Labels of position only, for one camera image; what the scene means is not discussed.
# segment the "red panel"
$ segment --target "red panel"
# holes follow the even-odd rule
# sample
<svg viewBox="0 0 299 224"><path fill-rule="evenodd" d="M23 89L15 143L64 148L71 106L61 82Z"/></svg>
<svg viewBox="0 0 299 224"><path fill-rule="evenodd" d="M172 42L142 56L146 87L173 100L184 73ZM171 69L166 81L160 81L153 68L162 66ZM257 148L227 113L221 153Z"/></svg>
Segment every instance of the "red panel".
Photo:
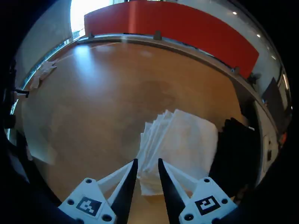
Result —
<svg viewBox="0 0 299 224"><path fill-rule="evenodd" d="M84 17L85 33L151 34L178 40L214 55L247 78L259 53L228 24L200 10L162 1L111 5Z"/></svg>

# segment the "wall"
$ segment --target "wall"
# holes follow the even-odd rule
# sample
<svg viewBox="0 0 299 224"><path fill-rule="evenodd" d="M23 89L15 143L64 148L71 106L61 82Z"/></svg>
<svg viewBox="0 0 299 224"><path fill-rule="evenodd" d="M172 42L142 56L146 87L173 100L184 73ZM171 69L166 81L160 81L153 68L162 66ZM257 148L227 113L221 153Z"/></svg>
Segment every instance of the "wall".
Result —
<svg viewBox="0 0 299 224"><path fill-rule="evenodd" d="M18 49L16 59L16 87L22 85L32 67L43 56L71 38L71 0L58 0L33 25Z"/></svg>
<svg viewBox="0 0 299 224"><path fill-rule="evenodd" d="M175 3L133 1L115 4L85 15L84 26L86 33L94 35L153 35L159 30L163 37L206 51L232 68L238 66L245 78L250 75L258 58L254 47L226 23L200 10Z"/></svg>
<svg viewBox="0 0 299 224"><path fill-rule="evenodd" d="M225 22L240 33L259 52L259 57L252 71L253 73L260 73L262 75L257 81L257 92L261 96L273 77L276 81L278 80L280 64L271 57L273 53L270 46L265 44L263 37L258 38L256 36L257 31L250 26L250 22L240 18L242 12L235 8L238 14L234 15L231 9L223 6L224 2L221 1L222 4L219 4L211 0L178 0L179 4L202 10Z"/></svg>

